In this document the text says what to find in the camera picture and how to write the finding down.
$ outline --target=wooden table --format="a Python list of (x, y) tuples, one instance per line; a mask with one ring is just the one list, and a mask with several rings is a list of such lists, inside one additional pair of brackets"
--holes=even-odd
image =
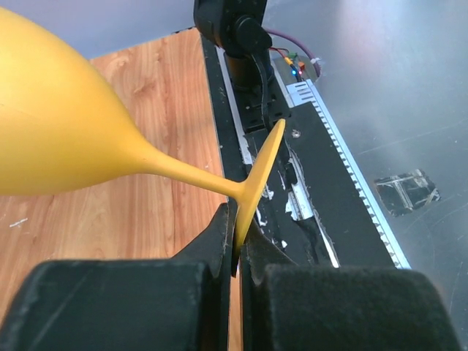
[[(93, 59), (147, 139), (222, 174), (200, 35), (194, 29)], [(38, 263), (61, 258), (171, 257), (209, 223), (222, 195), (133, 175), (59, 195), (0, 197), (0, 317)], [(239, 350), (233, 281), (230, 349)]]

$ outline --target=black cable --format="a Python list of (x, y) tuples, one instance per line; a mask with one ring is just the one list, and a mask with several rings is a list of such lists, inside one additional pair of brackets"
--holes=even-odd
[(273, 129), (273, 123), (271, 123), (270, 116), (268, 114), (268, 79), (266, 76), (266, 69), (265, 66), (263, 66), (262, 60), (260, 59), (259, 55), (252, 54), (252, 59), (254, 60), (255, 65), (257, 66), (258, 72), (260, 73), (260, 79), (262, 83), (262, 121), (265, 125), (265, 128), (270, 132)]

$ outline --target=purple cable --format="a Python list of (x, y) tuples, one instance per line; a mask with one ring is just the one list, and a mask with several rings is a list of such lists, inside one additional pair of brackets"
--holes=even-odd
[(320, 76), (321, 68), (317, 61), (317, 57), (315, 57), (314, 53), (311, 52), (302, 42), (300, 42), (298, 39), (294, 37), (291, 37), (289, 34), (283, 33), (282, 31), (276, 31), (274, 29), (269, 29), (269, 28), (264, 28), (264, 29), (267, 31), (267, 33), (271, 35), (276, 35), (283, 39), (289, 40), (293, 44), (296, 44), (304, 53), (306, 53), (309, 60), (314, 61), (314, 63), (312, 64), (314, 65), (315, 74), (317, 75), (317, 78)]

